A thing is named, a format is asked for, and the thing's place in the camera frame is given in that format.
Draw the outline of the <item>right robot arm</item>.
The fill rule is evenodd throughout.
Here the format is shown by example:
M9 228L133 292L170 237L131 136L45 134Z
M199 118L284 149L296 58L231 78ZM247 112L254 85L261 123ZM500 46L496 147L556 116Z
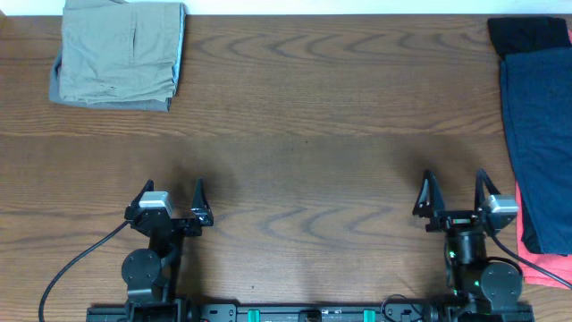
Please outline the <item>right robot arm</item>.
M484 170L477 172L475 204L469 210L448 210L435 175L424 172L412 214L428 220L427 232L445 234L453 291L426 310L426 321L507 321L518 316L522 269L511 259L488 256L485 246L517 212L516 199L500 193Z

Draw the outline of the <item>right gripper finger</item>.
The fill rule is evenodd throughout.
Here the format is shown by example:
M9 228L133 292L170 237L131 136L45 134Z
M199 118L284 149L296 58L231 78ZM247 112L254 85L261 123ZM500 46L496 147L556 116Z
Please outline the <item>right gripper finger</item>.
M432 171L425 170L412 215L433 218L438 217L444 210L445 203L437 179Z
M490 211L492 209L490 198L500 194L485 170L479 169L475 176L475 212Z

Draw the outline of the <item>khaki green shorts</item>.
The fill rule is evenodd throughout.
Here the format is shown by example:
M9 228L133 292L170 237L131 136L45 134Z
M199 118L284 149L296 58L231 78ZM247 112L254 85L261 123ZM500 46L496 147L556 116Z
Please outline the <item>khaki green shorts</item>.
M185 20L177 2L67 0L60 96L85 103L172 101Z

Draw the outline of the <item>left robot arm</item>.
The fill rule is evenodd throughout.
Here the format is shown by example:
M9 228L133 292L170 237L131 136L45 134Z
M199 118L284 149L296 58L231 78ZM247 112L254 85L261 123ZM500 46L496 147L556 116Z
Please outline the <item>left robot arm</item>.
M202 228L214 224L203 180L197 179L190 215L174 218L169 193L157 191L149 180L126 207L124 219L130 228L149 239L146 248L134 250L122 263L127 284L129 321L187 321L189 302L175 297L184 239L199 237Z

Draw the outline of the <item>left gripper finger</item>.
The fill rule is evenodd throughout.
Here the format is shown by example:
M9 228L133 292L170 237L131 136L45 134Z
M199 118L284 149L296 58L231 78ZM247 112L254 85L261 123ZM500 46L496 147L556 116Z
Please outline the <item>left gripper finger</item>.
M148 191L154 191L154 182L152 180L147 180L142 190L139 194L133 199L133 201L126 207L124 212L124 219L125 220L133 220L139 213L140 205L139 202L141 201L143 195Z
M191 211L202 226L214 225L213 212L206 200L203 180L201 178L198 178L196 182L193 200L191 202Z

